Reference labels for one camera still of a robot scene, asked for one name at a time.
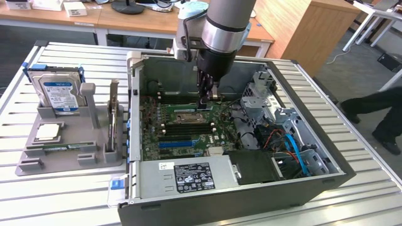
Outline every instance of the hard drive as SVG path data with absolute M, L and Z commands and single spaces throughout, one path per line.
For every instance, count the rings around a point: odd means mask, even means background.
M 82 82 L 84 82 L 83 69 L 34 65 L 27 74 L 42 107 L 52 107 L 56 115 L 78 114 L 79 107 L 87 105 L 80 93 Z

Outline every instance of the barcode sticker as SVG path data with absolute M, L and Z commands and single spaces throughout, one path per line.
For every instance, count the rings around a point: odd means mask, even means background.
M 75 22 L 74 24 L 75 24 L 75 25 L 82 25 L 82 26 L 90 26 L 90 27 L 94 27 L 94 26 L 95 26 L 95 24 L 80 23 L 80 22 Z
M 159 163 L 159 170 L 173 170 L 175 166 L 174 162 L 161 162 Z

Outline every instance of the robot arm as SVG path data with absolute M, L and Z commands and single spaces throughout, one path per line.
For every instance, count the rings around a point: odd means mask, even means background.
M 211 0 L 207 11 L 181 20 L 174 40 L 175 58 L 190 62 L 197 56 L 201 109 L 210 100 L 219 99 L 221 78 L 231 69 L 254 5 L 255 0 Z

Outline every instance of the metal grid table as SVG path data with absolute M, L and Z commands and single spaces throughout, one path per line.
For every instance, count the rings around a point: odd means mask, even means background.
M 126 54 L 131 49 L 50 43 L 34 47 L 26 61 L 86 69 L 96 84 L 95 101 L 104 105 L 111 79 L 120 79 L 119 101 L 127 110 Z M 365 225 L 402 224 L 402 182 L 369 146 L 299 65 L 274 61 L 297 94 L 353 166 L 357 176 L 323 192 L 305 206 L 210 225 Z M 291 106 L 282 89 L 278 94 Z M 0 99 L 0 225 L 120 225 L 106 204 L 111 177 L 124 165 L 18 177 L 15 165 L 36 116 L 38 96 L 22 69 Z

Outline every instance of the warning label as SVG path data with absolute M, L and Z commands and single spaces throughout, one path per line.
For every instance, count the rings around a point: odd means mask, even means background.
M 197 163 L 175 166 L 178 192 L 197 192 L 215 189 L 210 164 Z

